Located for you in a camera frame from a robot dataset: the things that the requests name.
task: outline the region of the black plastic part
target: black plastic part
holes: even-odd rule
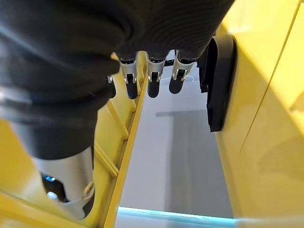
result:
[[[114,98],[115,95],[116,95],[116,89],[115,89],[114,81],[112,81],[111,83],[108,83],[108,87],[109,87],[110,92],[111,92],[110,98]]]
[[[151,98],[156,98],[160,91],[160,82],[156,82],[156,79],[152,79],[151,82],[148,82],[148,95]]]
[[[129,83],[126,84],[126,87],[127,87],[128,97],[130,99],[137,98],[137,83],[133,83],[132,81],[129,81]]]
[[[165,61],[165,67],[172,66],[174,64],[174,59],[169,59]]]
[[[197,60],[197,67],[199,68],[199,86],[200,91],[202,93],[208,92],[208,86],[205,81],[205,70],[206,70],[206,63],[207,63],[207,53],[208,53],[208,47],[205,49],[203,54],[199,57]]]
[[[207,111],[211,132],[218,132],[223,128],[236,65],[237,43],[234,37],[213,37],[207,50],[207,63],[202,82],[208,88]]]
[[[46,192],[51,191],[51,192],[55,193],[60,202],[63,202],[63,203],[69,202],[69,200],[66,197],[66,192],[65,192],[64,186],[59,180],[57,180],[57,179],[53,180],[52,177],[50,177],[44,173],[41,173],[41,178],[42,178],[43,187]]]
[[[82,207],[82,209],[84,210],[84,213],[85,213],[84,218],[87,217],[88,214],[91,212],[91,210],[93,208],[93,204],[94,204],[94,199],[95,199],[95,191],[94,191],[92,198]]]
[[[177,77],[176,80],[173,80],[173,78],[171,77],[170,84],[169,84],[169,91],[172,94],[178,94],[182,89],[183,83],[184,82],[181,80],[180,77]]]

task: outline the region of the robotic finger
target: robotic finger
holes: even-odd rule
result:
[[[160,80],[162,70],[165,66],[166,56],[165,53],[148,53],[147,69],[148,69],[148,95],[155,98],[160,90]]]
[[[176,51],[172,76],[169,84],[169,90],[173,94],[178,94],[186,79],[187,74],[191,71],[196,57],[183,56],[182,52]]]
[[[116,53],[116,55],[119,59],[128,97],[135,99],[137,97],[137,53],[127,55]]]

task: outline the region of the yellow rung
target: yellow rung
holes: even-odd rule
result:
[[[143,83],[143,87],[142,87],[143,91],[146,91],[147,84],[148,84],[148,78],[146,77],[145,81]],[[122,165],[121,165],[119,173],[118,173],[118,177],[117,177],[114,191],[112,194],[112,199],[111,199],[108,213],[107,213],[107,216],[105,219],[104,227],[106,227],[106,228],[113,228],[114,224],[115,224],[115,219],[116,219],[117,210],[118,210],[117,205],[119,205],[119,202],[121,199],[122,189],[124,186],[125,178],[126,178],[129,163],[130,163],[132,149],[133,149],[134,141],[136,138],[136,132],[137,132],[137,128],[139,125],[139,120],[140,120],[140,116],[141,116],[141,112],[142,112],[142,108],[143,108],[144,95],[145,95],[145,93],[143,93],[140,96],[139,101],[138,101],[132,128],[131,128],[130,135],[129,135],[129,139],[128,139],[128,142],[127,142],[127,145],[126,145],[126,148],[124,151]]]
[[[98,158],[98,160],[108,169],[112,176],[117,177],[119,172],[118,168],[97,142],[94,143],[94,149],[95,156]]]
[[[122,122],[122,120],[120,119],[113,103],[111,100],[108,101],[108,103],[106,104],[117,127],[119,128],[120,133],[122,134],[122,137],[124,140],[128,139],[129,137],[129,132],[127,130],[127,128],[125,127],[124,123]]]

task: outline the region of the blue light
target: blue light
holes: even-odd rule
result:
[[[49,182],[54,182],[55,177],[46,177],[46,180],[49,181]]]
[[[151,219],[162,219],[176,222],[186,222],[207,226],[223,227],[223,228],[235,228],[235,220],[232,218],[217,218],[201,215],[188,215],[173,212],[164,212],[156,210],[144,210],[135,208],[119,207],[118,213],[129,216],[146,217]]]

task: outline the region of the yellow panel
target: yellow panel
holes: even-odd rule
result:
[[[109,158],[116,164],[123,144],[123,138],[116,122],[106,106],[98,111],[98,120],[95,130],[97,143]]]
[[[255,118],[295,17],[298,0],[236,0],[218,34],[237,39],[238,63],[219,144],[239,153]]]
[[[112,98],[111,101],[113,102],[113,105],[120,119],[125,124],[125,126],[128,127],[132,110],[131,102],[126,96],[125,82],[123,80],[124,78],[121,72],[119,72],[113,77],[113,79],[116,87],[116,96]]]
[[[304,4],[240,152],[219,136],[238,227],[304,227]]]
[[[20,221],[5,218],[3,216],[0,216],[0,227],[1,228],[38,228],[33,224],[28,225]]]
[[[10,197],[2,192],[0,192],[0,215],[8,220],[20,221],[30,227],[84,228],[83,225],[74,221],[50,214],[42,208]]]
[[[0,120],[0,191],[7,192],[31,204],[44,208],[50,213],[62,218],[69,219],[60,209],[46,196],[41,177],[35,170],[31,159],[24,152],[20,142],[16,138],[9,124]],[[95,159],[94,181],[96,194],[92,213],[81,223],[93,225],[98,222],[99,214],[103,208],[103,201],[108,192],[111,175]]]

